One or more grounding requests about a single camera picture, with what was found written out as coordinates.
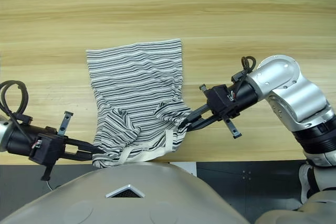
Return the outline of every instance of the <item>black cable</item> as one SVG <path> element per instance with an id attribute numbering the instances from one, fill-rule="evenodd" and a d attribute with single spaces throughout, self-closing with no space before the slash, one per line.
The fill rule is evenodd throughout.
<path id="1" fill-rule="evenodd" d="M 8 104 L 6 102 L 6 92 L 7 90 L 13 86 L 13 85 L 18 85 L 18 88 L 21 90 L 21 103 L 19 108 L 17 109 L 16 113 L 17 114 L 23 114 L 27 108 L 28 105 L 28 91 L 26 88 L 26 85 L 21 82 L 21 81 L 4 81 L 3 83 L 0 84 L 0 92 L 1 92 L 1 102 L 0 102 L 0 109 L 12 119 L 14 125 L 19 129 L 19 131 L 22 133 L 23 136 L 27 139 L 29 143 L 33 142 L 32 138 L 27 135 L 26 132 L 21 128 L 20 124 L 17 122 L 17 119 L 13 112 L 9 109 Z"/>
<path id="2" fill-rule="evenodd" d="M 235 91 L 234 91 L 235 94 L 237 94 L 237 92 L 239 91 L 241 84 L 245 81 L 245 79 L 247 77 L 247 74 L 251 73 L 253 71 L 253 69 L 255 68 L 256 64 L 257 64 L 256 58 L 254 58 L 252 56 L 242 57 L 241 60 L 242 60 L 241 65 L 243 66 L 243 76 L 240 79 L 240 81 L 237 83 L 237 86 L 236 86 Z"/>

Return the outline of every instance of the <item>gray floor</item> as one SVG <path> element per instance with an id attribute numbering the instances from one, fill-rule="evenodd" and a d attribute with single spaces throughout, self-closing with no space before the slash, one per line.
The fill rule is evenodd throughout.
<path id="1" fill-rule="evenodd" d="M 254 222 L 273 209 L 299 207 L 298 170 L 304 161 L 197 163 L 197 176 Z M 91 165 L 56 165 L 50 184 L 62 185 L 94 170 Z M 43 166 L 0 166 L 0 220 L 49 192 Z"/>

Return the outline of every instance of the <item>wooden table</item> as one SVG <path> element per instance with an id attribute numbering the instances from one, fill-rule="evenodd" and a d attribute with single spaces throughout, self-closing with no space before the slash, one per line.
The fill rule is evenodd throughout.
<path id="1" fill-rule="evenodd" d="M 181 38 L 184 98 L 205 103 L 198 90 L 230 83 L 241 56 L 258 62 L 274 54 L 296 58 L 303 74 L 336 105 L 336 0 L 0 0 L 1 81 L 21 80 L 30 95 L 26 114 L 37 126 L 59 127 L 73 111 L 67 135 L 91 142 L 96 103 L 86 49 Z M 17 91 L 8 94 L 13 108 Z M 264 161 L 303 158 L 300 145 L 263 101 L 234 123 L 188 133 L 162 161 Z M 61 160 L 59 164 L 73 164 Z M 32 164 L 1 153 L 0 164 Z"/>

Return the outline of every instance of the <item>striped garment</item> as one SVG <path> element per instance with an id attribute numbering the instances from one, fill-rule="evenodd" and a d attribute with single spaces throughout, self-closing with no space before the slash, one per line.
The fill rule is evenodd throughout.
<path id="1" fill-rule="evenodd" d="M 87 50 L 98 107 L 93 165 L 142 162 L 175 152 L 190 113 L 184 104 L 181 40 Z"/>

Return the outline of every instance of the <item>ventilation grille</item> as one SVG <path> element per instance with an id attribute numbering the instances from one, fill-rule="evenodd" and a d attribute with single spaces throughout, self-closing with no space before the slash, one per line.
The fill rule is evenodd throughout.
<path id="1" fill-rule="evenodd" d="M 144 198 L 145 194 L 132 185 L 123 186 L 106 194 L 106 198 Z"/>
<path id="2" fill-rule="evenodd" d="M 141 197 L 137 195 L 135 192 L 133 192 L 131 189 L 127 189 L 126 191 L 118 193 L 110 198 L 141 198 Z"/>

